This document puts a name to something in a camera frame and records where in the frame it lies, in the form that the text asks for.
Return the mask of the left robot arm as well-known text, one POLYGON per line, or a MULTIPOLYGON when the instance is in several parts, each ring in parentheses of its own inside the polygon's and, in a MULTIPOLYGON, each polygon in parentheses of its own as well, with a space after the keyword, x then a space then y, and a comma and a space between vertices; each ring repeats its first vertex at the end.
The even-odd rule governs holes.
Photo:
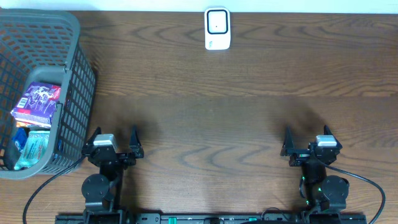
POLYGON ((85 198, 84 223, 134 223, 134 215, 120 204, 124 171, 144 157, 144 150, 133 127, 129 152, 117 152, 113 134, 103 134, 96 128, 83 146, 82 155, 99 168, 87 177, 81 187, 85 198))

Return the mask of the mint green wipes pack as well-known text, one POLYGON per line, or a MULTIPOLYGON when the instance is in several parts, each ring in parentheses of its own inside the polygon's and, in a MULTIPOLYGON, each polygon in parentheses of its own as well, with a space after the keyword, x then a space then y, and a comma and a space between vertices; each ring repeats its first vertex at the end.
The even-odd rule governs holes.
POLYGON ((49 136, 50 131, 30 131, 14 169, 30 168, 38 163, 47 150, 49 136))

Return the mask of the orange snack packet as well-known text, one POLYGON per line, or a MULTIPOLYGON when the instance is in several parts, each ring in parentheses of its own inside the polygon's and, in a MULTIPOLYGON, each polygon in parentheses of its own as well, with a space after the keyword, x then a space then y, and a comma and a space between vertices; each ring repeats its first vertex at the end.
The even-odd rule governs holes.
POLYGON ((34 127, 34 124, 25 123, 25 122, 22 122, 22 121, 17 121, 16 122, 16 126, 18 128, 31 128, 31 127, 34 127))

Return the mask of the purple snack package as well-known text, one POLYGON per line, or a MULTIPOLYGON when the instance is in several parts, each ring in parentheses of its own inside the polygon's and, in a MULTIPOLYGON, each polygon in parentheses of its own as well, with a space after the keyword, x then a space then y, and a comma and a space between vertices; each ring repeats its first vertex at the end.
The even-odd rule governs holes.
POLYGON ((61 90, 58 85, 32 82, 11 110, 11 115, 18 122, 51 128, 61 90))

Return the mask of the blue Oreo cookie pack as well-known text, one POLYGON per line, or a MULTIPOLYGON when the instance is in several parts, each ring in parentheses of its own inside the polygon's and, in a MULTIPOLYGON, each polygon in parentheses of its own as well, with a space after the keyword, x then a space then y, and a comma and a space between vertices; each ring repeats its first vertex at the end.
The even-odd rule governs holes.
POLYGON ((27 142, 27 138, 28 135, 24 128, 18 128, 17 132, 12 137, 12 142, 14 143, 19 153, 23 151, 25 144, 27 142))

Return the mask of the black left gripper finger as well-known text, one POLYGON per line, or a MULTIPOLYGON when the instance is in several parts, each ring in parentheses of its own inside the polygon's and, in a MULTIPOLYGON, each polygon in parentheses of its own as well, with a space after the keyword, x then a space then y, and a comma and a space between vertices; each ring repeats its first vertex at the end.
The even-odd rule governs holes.
POLYGON ((132 127, 131 137, 129 140, 129 148, 133 153, 141 153, 142 145, 137 134, 136 126, 132 127))
POLYGON ((97 135, 101 134, 101 128, 97 127, 91 137, 87 140, 86 145, 92 146, 94 144, 95 138, 97 135))

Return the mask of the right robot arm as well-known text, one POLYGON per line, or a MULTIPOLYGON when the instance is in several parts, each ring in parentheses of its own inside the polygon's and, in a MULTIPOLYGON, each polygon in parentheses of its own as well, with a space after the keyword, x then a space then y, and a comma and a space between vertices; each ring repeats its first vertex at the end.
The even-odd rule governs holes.
POLYGON ((326 167, 336 161, 341 149, 342 145, 328 126, 323 128, 323 134, 315 137, 314 142, 309 142, 306 149, 295 147, 290 129, 285 130, 280 154, 289 158, 289 166, 302 170, 299 191, 308 206, 300 215, 302 222, 341 223, 339 215, 346 208, 349 182, 326 173, 326 167))

